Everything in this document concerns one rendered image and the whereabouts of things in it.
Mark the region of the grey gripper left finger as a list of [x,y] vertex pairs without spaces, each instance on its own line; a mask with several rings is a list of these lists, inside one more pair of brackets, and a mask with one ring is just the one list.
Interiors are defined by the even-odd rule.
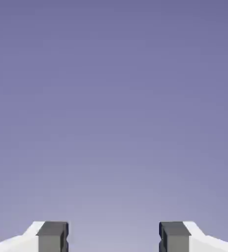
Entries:
[[21,235],[0,242],[0,252],[69,252],[66,221],[34,221]]

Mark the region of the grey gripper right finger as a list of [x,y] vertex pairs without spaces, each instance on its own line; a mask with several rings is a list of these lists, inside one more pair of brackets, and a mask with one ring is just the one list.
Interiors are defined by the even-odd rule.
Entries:
[[159,252],[228,252],[228,242],[206,235],[193,221],[161,221]]

